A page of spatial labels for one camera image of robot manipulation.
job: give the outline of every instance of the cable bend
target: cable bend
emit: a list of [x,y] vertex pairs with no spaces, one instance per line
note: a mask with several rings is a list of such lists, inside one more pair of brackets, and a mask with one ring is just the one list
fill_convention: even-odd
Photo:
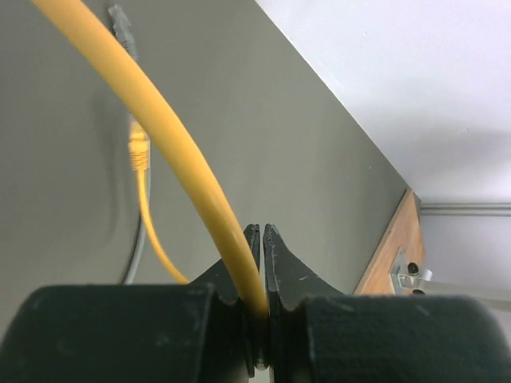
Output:
[[138,202],[141,207],[141,218],[145,225],[145,230],[151,244],[153,245],[154,252],[160,259],[161,263],[172,277],[178,283],[188,283],[184,275],[174,266],[170,258],[165,254],[164,248],[161,246],[160,240],[156,235],[153,226],[153,220],[151,219],[151,213],[149,212],[149,202],[147,198],[147,192],[145,190],[145,170],[137,170],[137,188],[138,188]]
[[218,181],[179,117],[80,0],[31,1],[105,79],[172,167],[224,260],[256,336],[265,338],[268,305],[256,263]]

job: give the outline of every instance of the yellow ethernet cable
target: yellow ethernet cable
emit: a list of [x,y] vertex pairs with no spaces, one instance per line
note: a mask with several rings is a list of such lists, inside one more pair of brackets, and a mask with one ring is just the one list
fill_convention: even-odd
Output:
[[170,164],[209,230],[257,337],[266,337],[268,306],[256,263],[218,181],[179,117],[80,0],[31,1],[105,79]]
[[130,133],[129,133],[129,154],[131,156],[131,163],[133,170],[137,174],[137,190],[138,190],[138,202],[141,207],[141,218],[147,231],[149,241],[153,245],[156,256],[161,261],[165,269],[169,274],[174,277],[178,283],[188,283],[184,275],[176,269],[170,258],[165,254],[165,250],[161,246],[160,240],[154,230],[153,220],[151,219],[151,213],[149,211],[149,199],[147,197],[145,172],[149,167],[149,153],[151,150],[151,144],[149,138],[144,132],[144,129],[136,121],[131,121]]
[[[122,47],[129,53],[129,56],[135,61],[138,62],[138,53],[137,47],[135,46],[135,38],[131,33],[129,22],[126,14],[122,10],[121,6],[117,4],[111,4],[106,9],[110,16],[110,22],[112,25],[112,32],[115,36],[116,40]],[[129,129],[131,131],[133,116],[129,115]],[[146,199],[147,204],[149,206],[150,194],[151,194],[151,164],[145,170],[145,181],[146,181]],[[135,235],[135,240],[133,243],[133,247],[131,253],[128,258],[128,263],[126,264],[126,268],[122,273],[121,280],[119,281],[123,285],[131,285],[135,280],[135,275],[137,274],[138,265],[142,259],[142,255],[144,253],[144,245],[145,245],[145,237],[147,237],[146,227],[142,222],[142,214],[140,213],[140,208],[138,209],[138,217],[137,217],[137,234]]]

